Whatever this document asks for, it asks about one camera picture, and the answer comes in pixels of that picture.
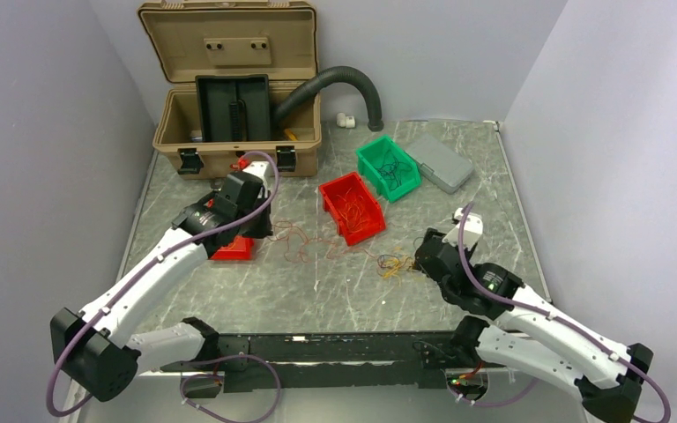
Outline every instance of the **toolbox latch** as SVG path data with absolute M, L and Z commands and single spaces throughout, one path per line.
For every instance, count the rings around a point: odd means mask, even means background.
M 297 168 L 297 153 L 294 145 L 276 147 L 276 168 L 280 172 L 294 172 Z
M 181 148 L 178 149 L 180 154 L 180 169 L 178 174 L 198 174 L 201 172 L 201 167 L 204 167 L 204 162 L 198 156 L 198 151 L 195 148 Z

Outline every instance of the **gray marble surface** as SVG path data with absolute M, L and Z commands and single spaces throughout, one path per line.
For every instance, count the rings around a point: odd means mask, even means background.
M 311 178 L 285 178 L 272 207 L 272 221 L 288 220 L 309 237 L 343 244 L 323 211 L 317 186 L 356 171 L 354 150 L 382 134 L 364 125 L 345 130 L 324 123 L 319 172 Z M 473 261 L 498 263 L 544 295 L 536 260 L 510 175 L 492 125 L 479 122 L 387 122 L 384 133 L 399 145 L 431 134 L 466 156 L 472 177 L 453 195 L 423 179 L 415 191 L 389 204 L 379 197 L 387 229 L 359 244 L 373 255 L 412 256 L 413 242 L 432 226 L 447 232 L 450 215 L 474 200 L 484 218 L 484 237 Z M 375 190 L 368 184 L 371 192 Z M 184 181 L 163 156 L 154 165 L 125 270 L 160 239 L 170 220 L 210 190 L 209 182 Z M 276 236 L 286 229 L 275 229 Z M 445 303 L 433 281 L 413 272 L 381 278 L 375 259 L 363 252 L 333 256 L 343 248 L 313 242 L 303 261 L 298 237 L 257 241 L 250 262 L 209 262 L 195 269 L 145 319 L 139 331 L 161 329 L 196 316 L 219 332 L 334 332 L 452 330 L 464 312 Z

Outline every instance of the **green plastic container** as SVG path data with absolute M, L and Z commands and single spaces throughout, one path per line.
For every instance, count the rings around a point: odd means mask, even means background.
M 382 136 L 356 152 L 359 173 L 391 203 L 421 185 L 416 163 L 391 137 Z

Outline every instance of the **wall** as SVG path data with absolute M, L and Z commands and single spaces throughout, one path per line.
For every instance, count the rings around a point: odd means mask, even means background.
M 653 349 L 677 421 L 677 2 L 570 0 L 504 128 L 555 301 Z
M 0 2 L 0 422 L 49 421 L 48 322 L 115 280 L 152 134 L 89 3 Z
M 503 119 L 566 0 L 314 0 L 321 68 L 359 68 L 376 83 L 386 120 Z M 92 0 L 100 22 L 159 120 L 169 89 L 135 10 Z M 366 119 L 349 86 L 325 92 L 324 118 Z

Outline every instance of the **gray plastic case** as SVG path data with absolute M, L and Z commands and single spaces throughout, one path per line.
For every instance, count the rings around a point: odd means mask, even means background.
M 417 139 L 405 150 L 416 162 L 421 174 L 448 194 L 458 190 L 473 173 L 469 159 L 429 134 Z

